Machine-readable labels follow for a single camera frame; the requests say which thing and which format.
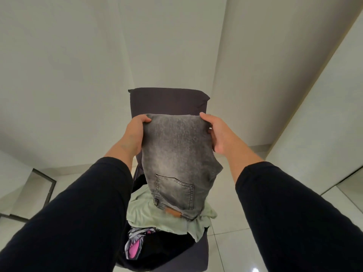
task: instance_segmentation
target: black shirt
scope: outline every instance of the black shirt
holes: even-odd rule
[[[112,271],[133,187],[104,157],[30,219],[0,252],[0,271]],[[363,271],[363,233],[330,203],[268,162],[236,191],[269,271]]]

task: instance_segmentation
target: black frame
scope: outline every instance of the black frame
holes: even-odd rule
[[[40,172],[37,169],[33,169],[32,172],[35,173],[35,174],[37,174],[37,175],[39,175],[40,177],[42,177],[42,178],[50,181],[52,183],[51,186],[50,186],[50,188],[49,188],[49,192],[48,192],[48,195],[47,195],[47,197],[45,199],[44,205],[43,205],[43,208],[44,208],[45,206],[48,205],[48,203],[50,201],[50,198],[52,197],[52,194],[53,194],[53,191],[54,191],[54,187],[56,186],[57,181],[54,180],[53,178],[47,176],[46,174]],[[13,215],[13,214],[5,215],[5,214],[0,213],[0,218],[1,217],[7,218],[7,219],[17,220],[17,221],[20,221],[20,222],[27,222],[29,220],[27,218],[23,218],[21,216],[17,216],[17,215]]]

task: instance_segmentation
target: person's right hand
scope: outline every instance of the person's right hand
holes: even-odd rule
[[[242,140],[228,127],[228,125],[219,117],[205,114],[201,112],[200,117],[211,123],[212,129],[210,131],[213,142],[213,150],[221,155],[226,155],[230,146],[235,145]]]

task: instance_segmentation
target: floor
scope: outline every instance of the floor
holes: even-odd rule
[[[207,271],[265,272],[267,269],[235,192],[227,160],[219,157],[218,161],[224,169],[218,175],[207,198],[207,201],[218,213],[218,217],[212,219],[212,227],[208,231],[209,265]],[[66,189],[80,175],[72,174],[56,178],[57,184],[51,199]],[[49,183],[38,180],[26,185],[27,187],[22,192],[23,195],[21,194],[19,197],[21,200],[14,207],[13,214],[30,218],[42,207]],[[0,249],[22,226],[21,222],[0,218]],[[119,267],[114,269],[114,272],[121,271],[127,270]]]

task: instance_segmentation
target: jeans back pocket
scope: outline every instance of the jeans back pocket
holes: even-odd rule
[[[193,210],[194,185],[173,177],[155,175],[155,190],[171,205],[180,210]]]

